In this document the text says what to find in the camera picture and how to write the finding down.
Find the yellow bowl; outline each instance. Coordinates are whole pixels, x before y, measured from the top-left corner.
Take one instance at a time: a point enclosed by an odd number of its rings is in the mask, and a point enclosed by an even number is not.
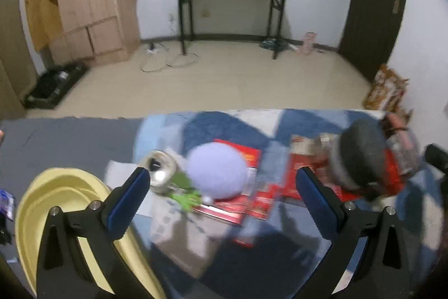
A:
[[[36,295],[36,271],[40,240],[48,211],[59,206],[64,212],[83,210],[92,200],[104,201],[109,188],[97,177],[79,169],[53,168],[37,176],[23,196],[16,213],[15,234],[19,259],[28,283]],[[95,282],[113,293],[85,238],[78,238]],[[149,267],[129,228],[114,242],[123,260],[155,299],[165,299],[163,289]]]

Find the black tray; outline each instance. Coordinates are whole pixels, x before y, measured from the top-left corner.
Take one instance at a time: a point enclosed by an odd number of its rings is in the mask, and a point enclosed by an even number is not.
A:
[[[25,98],[25,108],[54,109],[89,68],[82,61],[70,62],[45,72]]]

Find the blue wrapper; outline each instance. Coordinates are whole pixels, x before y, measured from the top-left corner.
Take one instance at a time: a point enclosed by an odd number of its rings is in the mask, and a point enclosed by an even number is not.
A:
[[[0,212],[14,221],[14,196],[2,189],[0,189]]]

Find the baseboard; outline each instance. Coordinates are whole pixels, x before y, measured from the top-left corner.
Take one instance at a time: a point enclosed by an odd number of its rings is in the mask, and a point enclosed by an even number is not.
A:
[[[261,42],[265,39],[265,36],[259,35],[243,35],[243,34],[234,34],[234,33],[197,33],[194,35],[195,41],[247,41],[247,42]],[[162,41],[174,41],[179,40],[178,36],[165,36],[165,37],[156,37],[156,38],[146,38],[142,39],[142,42],[162,42]],[[293,40],[292,38],[285,38],[286,42],[293,45],[302,45],[303,41],[301,40]],[[338,48],[328,45],[322,45],[320,43],[314,44],[315,49],[325,50],[325,51],[334,51],[337,52]]]

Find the purple fuzzy ball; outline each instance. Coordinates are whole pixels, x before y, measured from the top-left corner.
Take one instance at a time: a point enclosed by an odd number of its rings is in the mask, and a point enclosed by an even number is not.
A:
[[[238,150],[223,143],[211,142],[190,151],[186,173],[202,195],[225,199],[243,190],[247,165]]]

